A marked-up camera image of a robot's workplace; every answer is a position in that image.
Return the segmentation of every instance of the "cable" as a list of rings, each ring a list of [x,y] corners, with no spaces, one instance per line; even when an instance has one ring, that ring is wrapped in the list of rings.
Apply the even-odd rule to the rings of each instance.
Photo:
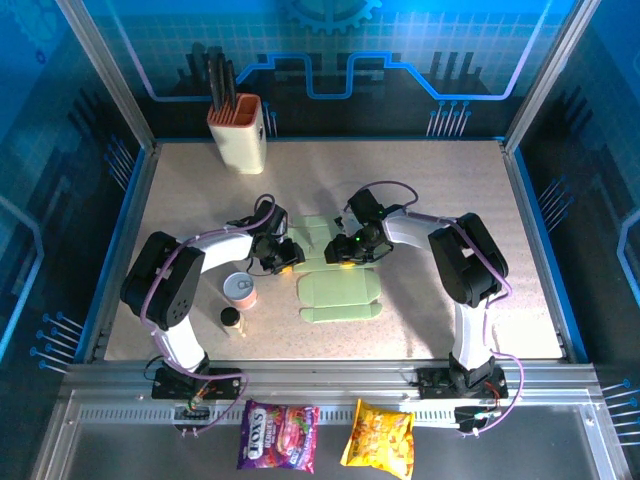
[[[215,386],[209,388],[209,385],[211,385],[211,383],[212,381],[206,382],[204,385],[202,385],[202,387],[200,387],[200,390],[198,390],[198,392],[189,399],[189,401],[187,402],[187,409],[189,411],[192,412],[194,410],[193,400],[195,398],[200,398],[200,401],[202,401],[207,395],[209,395],[209,393],[216,390]]]
[[[449,226],[453,227],[456,230],[456,232],[458,232],[458,234],[462,237],[462,239],[465,241],[465,243],[469,246],[469,248],[471,250],[473,250],[473,252],[478,257],[478,260],[480,260],[480,262],[485,266],[485,268],[487,270],[489,270],[491,275],[493,275],[494,278],[496,280],[498,280],[498,282],[500,282],[500,284],[506,290],[507,293],[505,295],[501,295],[498,298],[494,298],[492,300],[489,300],[489,301],[487,301],[487,304],[485,305],[484,318],[483,318],[483,323],[482,323],[482,336],[483,336],[482,341],[486,345],[487,344],[487,339],[486,339],[486,336],[487,336],[487,323],[488,323],[487,313],[489,311],[489,307],[491,305],[494,305],[497,302],[502,302],[502,301],[506,300],[507,298],[509,298],[511,295],[513,295],[513,288],[511,287],[509,282],[507,282],[507,280],[494,268],[494,266],[491,265],[491,262],[489,262],[487,257],[484,256],[484,254],[480,251],[480,249],[476,246],[476,244],[473,243],[471,238],[469,238],[469,235],[467,235],[467,232],[465,232],[462,229],[462,227],[460,227],[460,225],[458,225],[456,223],[455,219],[446,218],[446,217],[435,217],[433,215],[426,215],[426,214],[416,213],[416,212],[407,212],[407,215],[409,217],[418,218],[418,219],[422,219],[422,220],[427,220],[427,221],[431,221],[431,222],[435,222],[435,223],[443,223],[445,225],[449,225]],[[524,373],[524,365],[522,365],[522,362],[520,361],[520,359],[518,357],[516,357],[515,355],[511,355],[509,353],[496,352],[496,351],[494,351],[492,349],[489,349],[489,351],[491,352],[492,355],[494,355],[496,357],[511,359],[516,363],[516,365],[518,365],[518,368],[520,370],[520,383],[518,385],[518,391],[516,393],[516,396],[513,399],[513,402],[511,402],[511,405],[509,405],[507,410],[504,412],[504,414],[502,414],[500,416],[500,418],[498,418],[495,422],[478,429],[474,433],[463,433],[462,434],[463,436],[479,435],[480,433],[486,432],[487,430],[492,429],[496,425],[499,425],[500,422],[502,422],[513,411],[513,408],[515,407],[517,401],[520,399],[520,397],[522,395],[522,389],[524,388],[525,373]]]
[[[151,360],[149,360],[149,361],[147,362],[147,364],[144,366],[144,370],[142,371],[142,376],[143,376],[144,378],[146,378],[147,380],[152,381],[152,382],[153,382],[153,381],[155,381],[155,379],[154,379],[154,378],[149,378],[149,377],[147,377],[147,371],[149,370],[149,367],[150,367],[151,365],[153,365],[153,363],[154,363],[154,362],[156,362],[157,360],[159,360],[159,359],[161,359],[161,358],[162,358],[162,355],[157,355],[157,356],[153,357]]]
[[[520,359],[515,355],[511,355],[509,353],[494,352],[493,350],[491,350],[491,353],[493,353],[498,357],[509,358],[514,362],[516,362],[516,365],[518,365],[518,368],[520,369],[520,384],[518,385],[518,392],[516,393],[516,396],[513,399],[513,402],[511,402],[511,405],[509,405],[505,410],[505,412],[500,417],[498,417],[493,423],[486,425],[482,428],[479,428],[475,433],[463,433],[462,434],[463,437],[468,437],[471,435],[478,436],[479,434],[484,433],[487,430],[491,430],[492,428],[497,427],[500,424],[500,422],[502,422],[505,418],[507,418],[507,416],[513,411],[518,399],[520,398],[522,389],[524,388],[524,365],[522,365],[522,362],[520,361]]]
[[[253,257],[251,257],[249,261],[249,266],[245,270],[245,273],[248,273],[252,277],[270,277],[271,275],[273,275],[273,273],[251,273],[249,270],[251,270],[251,267],[253,267],[253,260],[254,260]]]
[[[484,382],[484,384],[489,390],[491,390],[491,392],[493,393],[493,398],[496,401],[496,404],[493,408],[487,408],[487,412],[493,412],[494,410],[500,408],[500,392],[496,390],[496,387],[494,387],[490,381],[487,380],[486,382]]]
[[[173,262],[175,261],[175,259],[178,257],[178,255],[180,254],[180,252],[182,250],[184,250],[185,248],[187,248],[187,247],[189,247],[189,246],[193,245],[194,243],[197,243],[197,242],[199,242],[201,240],[206,240],[208,238],[211,238],[211,237],[214,237],[214,236],[217,236],[217,235],[224,235],[224,234],[227,234],[227,233],[246,232],[247,230],[251,230],[251,229],[257,228],[260,225],[262,225],[263,223],[265,223],[271,217],[271,215],[273,215],[273,212],[275,211],[276,199],[274,198],[273,195],[271,195],[269,193],[262,194],[256,200],[256,204],[254,205],[254,209],[257,208],[257,206],[259,204],[259,201],[262,200],[263,198],[268,198],[271,201],[271,208],[269,209],[267,214],[262,219],[258,220],[254,224],[245,225],[245,226],[242,226],[242,227],[234,227],[234,228],[228,228],[228,227],[218,228],[216,230],[211,230],[211,231],[208,231],[208,232],[204,232],[204,233],[202,233],[200,235],[196,235],[196,236],[186,240],[185,242],[181,243],[180,245],[178,245],[178,247],[175,250],[173,250],[173,252],[171,252],[171,255],[169,255],[169,257],[164,262],[164,264],[162,265],[160,270],[158,270],[158,272],[156,273],[156,278],[151,283],[151,287],[149,288],[149,291],[147,292],[147,295],[146,295],[146,297],[144,299],[144,302],[142,302],[142,307],[140,309],[140,321],[143,323],[143,325],[145,325],[147,328],[149,328],[149,330],[151,330],[151,335],[153,336],[153,339],[154,339],[154,341],[156,343],[156,346],[158,347],[158,350],[160,350],[160,352],[162,353],[162,356],[164,357],[164,362],[167,365],[169,365],[171,368],[173,368],[174,370],[176,370],[179,373],[182,373],[183,375],[187,375],[187,376],[189,376],[191,378],[195,378],[197,380],[215,381],[215,380],[227,380],[227,379],[232,379],[232,378],[240,378],[242,380],[242,383],[243,383],[242,390],[240,391],[240,394],[238,395],[238,397],[233,401],[233,403],[224,411],[224,413],[222,415],[220,415],[217,419],[215,419],[213,422],[211,422],[206,427],[203,427],[203,428],[199,429],[197,433],[203,433],[203,432],[209,430],[210,428],[212,428],[222,418],[224,418],[226,416],[226,414],[229,412],[229,410],[231,410],[233,407],[235,407],[238,404],[240,398],[242,398],[242,395],[244,394],[244,391],[247,388],[249,377],[246,374],[242,373],[242,372],[240,372],[240,373],[230,373],[230,374],[225,374],[225,375],[200,375],[200,374],[196,374],[196,373],[190,372],[189,370],[187,370],[187,369],[183,368],[182,366],[178,365],[177,363],[175,363],[171,359],[171,354],[169,353],[169,351],[167,350],[165,345],[160,340],[159,335],[156,335],[156,333],[158,332],[158,326],[147,318],[147,310],[149,309],[149,305],[151,303],[151,299],[153,298],[153,295],[156,293],[156,290],[158,289],[158,286],[160,285],[160,282],[162,281],[162,279],[164,277],[164,274],[167,272],[167,270],[169,270],[169,267],[171,267],[171,265],[173,264]]]
[[[411,193],[413,193],[413,200],[405,203],[402,206],[403,209],[407,208],[409,205],[413,205],[420,199],[420,195],[418,195],[418,192],[416,192],[413,187],[411,187],[410,185],[407,185],[406,183],[398,182],[397,180],[379,180],[377,182],[367,183],[366,185],[360,187],[356,193],[358,193],[361,190],[364,190],[365,188],[373,187],[376,185],[398,185],[400,187],[406,188]],[[348,209],[349,209],[349,204],[345,205],[343,212],[346,212]]]

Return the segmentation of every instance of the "aluminum frame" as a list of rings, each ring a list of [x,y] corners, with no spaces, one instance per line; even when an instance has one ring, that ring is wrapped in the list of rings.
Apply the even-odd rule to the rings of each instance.
[[[556,42],[551,56],[540,67],[541,73],[509,126],[505,136],[507,152],[513,154],[518,148],[599,5],[600,0],[582,0],[572,12],[562,37]]]
[[[575,363],[578,361],[578,358],[574,349],[573,341],[571,339],[571,334],[569,332],[567,318],[565,315],[565,311],[561,305],[558,288],[553,281],[551,264],[549,263],[549,259],[547,258],[547,255],[545,253],[542,244],[542,237],[540,236],[540,232],[536,227],[535,216],[524,186],[524,179],[522,178],[522,174],[517,165],[513,152],[509,152],[508,150],[503,148],[502,156],[507,170],[507,175],[509,176],[509,180],[511,181],[511,188],[513,189],[516,204],[518,205],[518,210],[520,211],[520,217],[522,219],[525,234],[527,235],[527,239],[529,240],[531,254],[538,270],[542,290],[547,300],[547,306],[549,307],[551,318],[556,328],[558,329],[559,336],[562,339],[562,341],[560,342],[560,346],[564,350],[566,358],[570,362]]]
[[[156,140],[151,128],[84,3],[82,0],[56,0],[56,3],[140,146],[152,151]]]
[[[417,388],[408,380],[416,368],[443,367],[445,361],[228,361],[218,367],[238,367],[251,378],[246,396],[272,403],[313,403],[340,407],[355,405],[360,397],[381,405],[404,409],[445,410],[469,400],[419,400]],[[60,391],[42,444],[32,479],[65,478],[73,458],[74,445],[83,423],[83,410],[106,410],[99,423],[144,425],[142,417],[112,414],[109,410],[166,409],[175,401],[150,398],[151,383],[142,376],[145,362],[104,362],[70,368]],[[510,391],[518,384],[518,368],[501,363]],[[616,432],[591,365],[554,361],[525,362],[527,382],[517,408],[563,406],[577,409],[583,420],[589,448],[600,478],[631,478]],[[165,416],[155,424],[173,424]]]
[[[120,241],[115,247],[111,268],[106,272],[106,278],[100,282],[104,285],[103,291],[96,292],[91,302],[91,307],[87,315],[93,318],[93,329],[91,332],[83,332],[89,336],[87,347],[81,360],[84,363],[91,363],[96,359],[104,359],[107,349],[109,333],[113,327],[113,322],[120,301],[120,285],[127,276],[129,261],[133,254],[138,230],[142,222],[142,215],[147,203],[147,197],[151,190],[153,177],[160,159],[161,147],[156,146],[149,153],[145,152],[140,166],[140,173],[135,182],[135,189],[131,192],[132,198],[126,211],[126,217],[122,225]]]

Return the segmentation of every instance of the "purple candy bag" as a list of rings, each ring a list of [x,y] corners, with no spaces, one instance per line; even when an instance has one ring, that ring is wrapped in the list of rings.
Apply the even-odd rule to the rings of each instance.
[[[318,407],[249,400],[242,415],[238,469],[288,468],[313,473]]]

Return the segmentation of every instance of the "jar lid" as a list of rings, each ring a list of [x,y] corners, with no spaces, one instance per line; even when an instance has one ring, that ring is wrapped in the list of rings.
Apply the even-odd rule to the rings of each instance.
[[[233,327],[240,321],[240,312],[233,307],[227,307],[220,312],[220,320],[225,327]]]

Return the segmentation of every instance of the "enclosure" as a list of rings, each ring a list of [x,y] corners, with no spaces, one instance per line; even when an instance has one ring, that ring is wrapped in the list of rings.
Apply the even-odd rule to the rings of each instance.
[[[414,478],[637,475],[636,2],[40,0],[0,11],[2,478],[285,477],[235,470],[242,405],[181,438],[180,402],[151,398],[154,339],[120,300],[153,232],[213,230],[253,214],[265,192],[290,235],[311,235],[307,261],[255,277],[245,337],[220,323],[223,281],[249,270],[244,260],[203,273],[189,318],[214,366],[250,375],[245,398],[321,408],[319,478],[385,475],[338,465],[357,398],[416,413]],[[260,97],[259,175],[226,168],[212,138],[208,60],[220,52],[238,92]],[[514,400],[519,370],[498,359],[516,406],[480,439],[429,428],[460,400],[420,401],[407,380],[446,366],[456,334],[431,253],[399,245],[352,270],[378,282],[377,295],[349,300],[369,316],[309,321],[318,298],[305,303],[300,285],[325,270],[325,233],[379,180],[415,188],[418,212],[477,213],[509,264],[514,294],[491,309],[488,336],[523,360],[526,379]],[[409,199],[373,188],[385,206]],[[212,418],[228,403],[209,402]]]

